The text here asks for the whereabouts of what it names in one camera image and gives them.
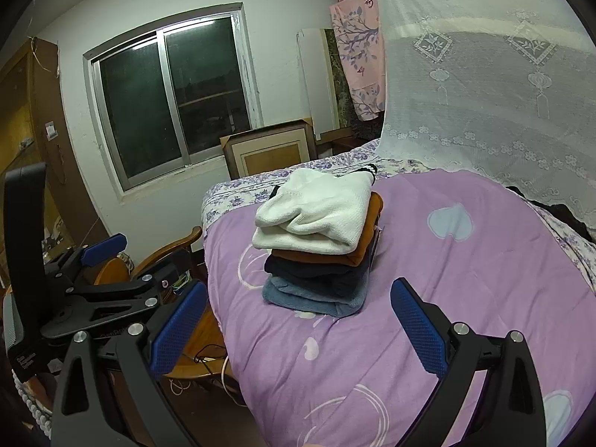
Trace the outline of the dark navy folded garment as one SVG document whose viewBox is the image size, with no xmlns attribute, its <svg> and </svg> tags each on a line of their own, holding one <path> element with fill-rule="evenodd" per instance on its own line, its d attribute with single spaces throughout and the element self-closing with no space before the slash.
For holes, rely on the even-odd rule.
<svg viewBox="0 0 596 447">
<path fill-rule="evenodd" d="M 271 254 L 265 261 L 265 272 L 270 275 L 273 286 L 285 294 L 318 302 L 347 304 L 366 296 L 378 239 L 376 232 L 357 266 L 302 263 Z"/>
</svg>

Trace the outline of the sliding glass window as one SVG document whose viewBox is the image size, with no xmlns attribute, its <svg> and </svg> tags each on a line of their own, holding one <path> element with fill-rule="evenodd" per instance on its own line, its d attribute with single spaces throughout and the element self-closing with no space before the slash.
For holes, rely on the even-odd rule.
<svg viewBox="0 0 596 447">
<path fill-rule="evenodd" d="M 84 59 L 96 128 L 125 191 L 216 158 L 223 136 L 263 124 L 240 2 L 144 24 Z"/>
</svg>

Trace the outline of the floral purple white bedsheet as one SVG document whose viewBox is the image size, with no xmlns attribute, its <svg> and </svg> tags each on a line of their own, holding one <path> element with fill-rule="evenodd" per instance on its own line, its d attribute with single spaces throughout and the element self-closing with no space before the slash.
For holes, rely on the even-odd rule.
<svg viewBox="0 0 596 447">
<path fill-rule="evenodd" d="M 298 168 L 309 168 L 332 175 L 345 175 L 358 168 L 374 165 L 379 179 L 388 179 L 393 175 L 420 174 L 431 170 L 427 165 L 415 159 L 382 158 L 377 154 L 379 141 L 374 139 L 358 148 L 340 155 L 318 158 L 303 165 L 291 165 L 289 168 L 261 172 L 258 175 L 234 179 L 212 186 L 203 197 L 201 218 L 203 232 L 225 213 L 237 208 L 261 204 L 269 199 L 275 186 L 285 183 L 292 172 Z M 545 205 L 529 202 L 540 220 L 549 229 L 568 259 L 579 269 L 590 289 L 595 288 L 595 243 L 570 226 L 562 215 L 552 212 Z"/>
</svg>

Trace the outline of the brown wooden wardrobe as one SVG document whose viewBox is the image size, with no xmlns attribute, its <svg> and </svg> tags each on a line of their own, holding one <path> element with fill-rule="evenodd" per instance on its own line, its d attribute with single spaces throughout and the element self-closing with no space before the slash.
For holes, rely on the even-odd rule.
<svg viewBox="0 0 596 447">
<path fill-rule="evenodd" d="M 48 141 L 44 124 L 58 137 Z M 1 69 L 1 172 L 45 162 L 44 260 L 108 237 L 74 155 L 61 102 L 58 47 L 31 37 Z"/>
</svg>

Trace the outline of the wooden chair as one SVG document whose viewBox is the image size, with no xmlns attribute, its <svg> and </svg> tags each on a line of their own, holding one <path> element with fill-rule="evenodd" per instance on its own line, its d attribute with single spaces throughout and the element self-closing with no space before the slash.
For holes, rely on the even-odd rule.
<svg viewBox="0 0 596 447">
<path fill-rule="evenodd" d="M 189 235 L 152 252 L 138 265 L 134 265 L 128 255 L 120 252 L 114 259 L 108 260 L 103 265 L 96 276 L 95 283 L 106 285 L 107 283 L 131 282 L 152 272 L 158 265 L 170 259 L 182 268 L 182 276 L 177 283 L 168 279 L 162 286 L 161 299 L 166 304 L 171 303 L 179 293 L 183 292 L 189 279 L 207 283 L 204 252 L 192 250 L 192 245 L 199 240 L 201 235 L 202 229 L 195 226 Z M 179 381 L 235 380 L 227 358 L 222 333 L 209 306 L 204 308 L 200 319 L 195 321 L 193 326 L 192 334 L 177 357 L 177 362 L 166 373 L 166 377 Z"/>
</svg>

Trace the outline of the wooden framed headboard panel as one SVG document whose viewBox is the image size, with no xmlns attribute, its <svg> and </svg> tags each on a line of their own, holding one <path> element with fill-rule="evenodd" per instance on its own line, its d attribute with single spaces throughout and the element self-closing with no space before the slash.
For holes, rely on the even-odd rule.
<svg viewBox="0 0 596 447">
<path fill-rule="evenodd" d="M 304 119 L 224 136 L 220 145 L 233 180 L 317 158 L 313 128 Z"/>
</svg>

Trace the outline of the pink floral hanging cloth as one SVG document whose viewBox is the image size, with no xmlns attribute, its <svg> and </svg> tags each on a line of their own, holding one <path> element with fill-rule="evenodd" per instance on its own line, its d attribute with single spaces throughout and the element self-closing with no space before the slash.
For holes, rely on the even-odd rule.
<svg viewBox="0 0 596 447">
<path fill-rule="evenodd" d="M 349 95 L 359 120 L 385 111 L 385 50 L 378 0 L 339 0 L 330 6 L 332 29 Z"/>
</svg>

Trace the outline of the white lace mosquito net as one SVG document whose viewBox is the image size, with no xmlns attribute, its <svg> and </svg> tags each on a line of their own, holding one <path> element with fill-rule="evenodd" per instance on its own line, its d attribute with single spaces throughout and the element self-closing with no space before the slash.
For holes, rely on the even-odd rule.
<svg viewBox="0 0 596 447">
<path fill-rule="evenodd" d="M 566 0 L 378 0 L 379 151 L 595 223 L 595 47 Z"/>
</svg>

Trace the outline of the blue folded garment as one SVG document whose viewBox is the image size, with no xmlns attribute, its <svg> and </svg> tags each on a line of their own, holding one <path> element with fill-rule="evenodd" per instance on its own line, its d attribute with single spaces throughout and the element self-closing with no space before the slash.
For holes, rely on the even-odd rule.
<svg viewBox="0 0 596 447">
<path fill-rule="evenodd" d="M 267 303 L 285 309 L 344 318 L 363 308 L 367 296 L 369 272 L 350 276 L 321 276 L 299 283 L 269 276 L 263 287 Z"/>
</svg>

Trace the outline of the white sweater with black stripes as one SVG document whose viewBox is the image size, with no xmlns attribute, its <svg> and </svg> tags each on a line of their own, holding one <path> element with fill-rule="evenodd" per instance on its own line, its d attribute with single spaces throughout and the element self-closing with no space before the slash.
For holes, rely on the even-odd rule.
<svg viewBox="0 0 596 447">
<path fill-rule="evenodd" d="M 341 177 L 298 168 L 258 207 L 251 243 L 258 249 L 323 255 L 355 251 L 376 175 L 374 165 Z"/>
</svg>

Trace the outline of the purple bed blanket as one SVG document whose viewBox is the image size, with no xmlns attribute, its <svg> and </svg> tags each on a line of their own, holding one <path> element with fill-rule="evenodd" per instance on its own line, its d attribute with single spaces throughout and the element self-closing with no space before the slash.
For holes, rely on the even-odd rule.
<svg viewBox="0 0 596 447">
<path fill-rule="evenodd" d="M 563 446 L 595 423 L 595 249 L 471 172 L 377 182 L 363 306 L 263 295 L 255 206 L 208 229 L 211 308 L 270 446 Z"/>
</svg>

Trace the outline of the white wall switch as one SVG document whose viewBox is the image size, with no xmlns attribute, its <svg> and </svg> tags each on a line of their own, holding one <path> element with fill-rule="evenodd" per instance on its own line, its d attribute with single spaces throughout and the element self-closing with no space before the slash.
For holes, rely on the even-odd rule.
<svg viewBox="0 0 596 447">
<path fill-rule="evenodd" d="M 51 141 L 58 137 L 58 131 L 54 122 L 50 121 L 44 124 L 45 135 L 47 136 L 47 140 Z"/>
</svg>

